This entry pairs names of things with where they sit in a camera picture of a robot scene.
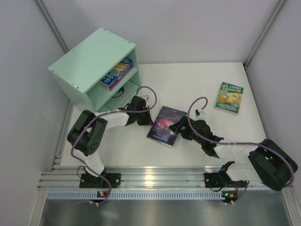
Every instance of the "white tabletop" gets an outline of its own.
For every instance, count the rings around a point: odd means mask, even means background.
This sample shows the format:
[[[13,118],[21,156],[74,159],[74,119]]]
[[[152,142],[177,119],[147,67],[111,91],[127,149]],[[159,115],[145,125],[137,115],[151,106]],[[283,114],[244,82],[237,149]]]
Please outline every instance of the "white tabletop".
[[[198,97],[206,96],[206,122],[213,134],[224,141],[261,142],[265,138],[261,120],[242,63],[193,63],[140,65],[142,85],[152,87],[158,103],[151,111],[153,121],[162,106],[187,111]],[[222,82],[244,87],[238,115],[214,108]],[[154,97],[146,89],[142,94]],[[200,100],[194,109],[200,109]],[[73,109],[70,125],[78,119],[80,111]],[[213,166],[226,160],[207,156],[201,146],[178,136],[173,147],[146,138],[151,126],[133,124],[106,130],[98,152],[105,166]],[[71,144],[65,143],[61,166],[79,166],[70,155]]]

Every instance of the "book on shelf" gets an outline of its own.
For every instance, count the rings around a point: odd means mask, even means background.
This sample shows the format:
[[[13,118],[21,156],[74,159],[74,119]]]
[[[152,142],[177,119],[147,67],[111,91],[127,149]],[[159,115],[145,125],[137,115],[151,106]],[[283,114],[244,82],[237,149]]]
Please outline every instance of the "book on shelf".
[[[174,134],[169,126],[177,123],[185,115],[187,115],[186,112],[163,106],[147,137],[162,144],[173,146],[177,134]]]
[[[215,108],[238,114],[244,88],[229,83],[222,83]]]
[[[125,57],[109,73],[100,79],[99,83],[112,90],[134,67],[133,61]]]

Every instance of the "green book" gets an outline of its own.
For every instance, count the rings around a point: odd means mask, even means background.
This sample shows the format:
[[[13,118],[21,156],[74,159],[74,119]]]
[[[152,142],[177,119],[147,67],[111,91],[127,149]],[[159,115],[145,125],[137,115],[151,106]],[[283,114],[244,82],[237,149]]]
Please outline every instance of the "green book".
[[[244,88],[229,83],[222,83],[215,108],[238,114]]]

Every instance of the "mint green shelf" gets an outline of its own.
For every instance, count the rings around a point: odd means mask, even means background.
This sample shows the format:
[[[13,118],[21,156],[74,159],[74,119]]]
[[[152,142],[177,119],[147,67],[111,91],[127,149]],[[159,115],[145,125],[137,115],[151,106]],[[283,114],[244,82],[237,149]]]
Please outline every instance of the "mint green shelf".
[[[135,47],[128,40],[100,28],[48,69],[78,109],[101,112],[127,81],[140,85]],[[109,91],[98,82],[125,57],[133,61],[134,68]]]

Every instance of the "metal floor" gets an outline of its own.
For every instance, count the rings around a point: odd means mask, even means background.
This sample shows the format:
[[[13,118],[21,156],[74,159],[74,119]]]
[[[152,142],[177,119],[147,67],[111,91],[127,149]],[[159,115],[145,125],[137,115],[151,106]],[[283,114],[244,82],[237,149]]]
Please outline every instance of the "metal floor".
[[[47,200],[40,226],[289,226],[282,193],[248,191],[234,206],[221,201],[108,201],[96,207],[77,200]]]

